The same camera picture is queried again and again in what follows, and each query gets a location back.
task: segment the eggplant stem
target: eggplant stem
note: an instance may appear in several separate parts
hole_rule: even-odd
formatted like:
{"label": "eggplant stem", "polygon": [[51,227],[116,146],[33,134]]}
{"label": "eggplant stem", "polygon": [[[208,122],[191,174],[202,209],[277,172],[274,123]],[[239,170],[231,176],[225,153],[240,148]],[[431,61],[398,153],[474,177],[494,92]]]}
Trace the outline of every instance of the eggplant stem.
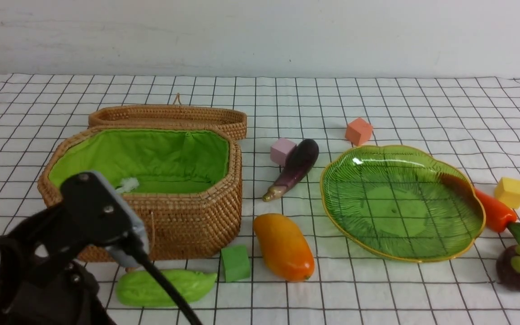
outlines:
{"label": "eggplant stem", "polygon": [[283,185],[271,186],[268,188],[268,191],[266,192],[266,194],[264,194],[264,196],[262,196],[262,200],[264,202],[269,202],[269,201],[275,200],[277,198],[281,198],[284,195],[284,193],[286,193],[285,186],[283,186]]}

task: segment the pink block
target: pink block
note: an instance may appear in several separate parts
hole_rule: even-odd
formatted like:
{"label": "pink block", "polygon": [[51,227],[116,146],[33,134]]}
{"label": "pink block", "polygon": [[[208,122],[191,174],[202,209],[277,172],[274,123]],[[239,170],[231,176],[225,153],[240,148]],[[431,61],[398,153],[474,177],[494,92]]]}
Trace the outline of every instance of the pink block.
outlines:
{"label": "pink block", "polygon": [[270,147],[270,160],[284,166],[295,148],[296,144],[294,142],[287,138],[280,138]]}

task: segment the toy vegetable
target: toy vegetable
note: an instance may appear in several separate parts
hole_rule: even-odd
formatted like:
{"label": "toy vegetable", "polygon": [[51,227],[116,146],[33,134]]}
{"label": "toy vegetable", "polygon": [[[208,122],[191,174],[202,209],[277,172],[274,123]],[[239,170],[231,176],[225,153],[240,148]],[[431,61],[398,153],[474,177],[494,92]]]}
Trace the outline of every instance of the toy vegetable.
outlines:
{"label": "toy vegetable", "polygon": [[[217,279],[216,273],[203,273],[186,269],[166,269],[161,271],[175,286],[187,302],[202,299]],[[125,274],[116,284],[116,296],[126,306],[171,307],[176,304],[147,271]]]}
{"label": "toy vegetable", "polygon": [[[472,193],[469,183],[449,174],[441,174],[439,177],[442,184],[446,187],[452,189],[461,197],[473,201],[470,198]],[[474,191],[481,204],[483,204],[487,227],[499,233],[507,229],[515,237],[516,242],[520,244],[520,222],[517,220],[516,212],[496,198],[479,191],[479,189],[474,188]]]}
{"label": "toy vegetable", "polygon": [[300,228],[282,214],[262,214],[252,228],[260,243],[266,267],[289,282],[308,280],[314,273],[314,256]]}
{"label": "toy vegetable", "polygon": [[304,139],[286,160],[280,176],[262,197],[264,202],[281,198],[310,172],[319,154],[316,141]]}
{"label": "toy vegetable", "polygon": [[[466,181],[450,174],[441,174],[440,180],[445,186],[452,189],[461,197],[473,201],[470,185]],[[517,221],[517,215],[514,210],[504,205],[503,202],[483,193],[477,188],[474,188],[474,191],[475,196],[481,201],[481,204],[483,204],[486,215],[485,221],[489,229],[495,232],[503,232],[508,224]]]}

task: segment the yellow object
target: yellow object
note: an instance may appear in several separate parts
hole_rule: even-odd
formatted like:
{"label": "yellow object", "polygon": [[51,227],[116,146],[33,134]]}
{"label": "yellow object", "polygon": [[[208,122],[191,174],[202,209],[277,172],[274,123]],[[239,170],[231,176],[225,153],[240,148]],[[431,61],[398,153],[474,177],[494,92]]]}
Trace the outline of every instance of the yellow object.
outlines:
{"label": "yellow object", "polygon": [[501,177],[494,194],[497,200],[509,208],[518,209],[520,207],[520,179]]}

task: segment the green glass plate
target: green glass plate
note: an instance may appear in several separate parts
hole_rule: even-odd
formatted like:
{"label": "green glass plate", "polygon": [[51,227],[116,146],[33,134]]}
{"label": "green glass plate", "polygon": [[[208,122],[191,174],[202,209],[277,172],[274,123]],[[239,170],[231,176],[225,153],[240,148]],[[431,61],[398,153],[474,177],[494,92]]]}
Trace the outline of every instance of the green glass plate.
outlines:
{"label": "green glass plate", "polygon": [[326,214],[345,236],[389,259],[452,259],[485,228],[468,178],[409,146],[348,150],[324,169],[320,191]]}

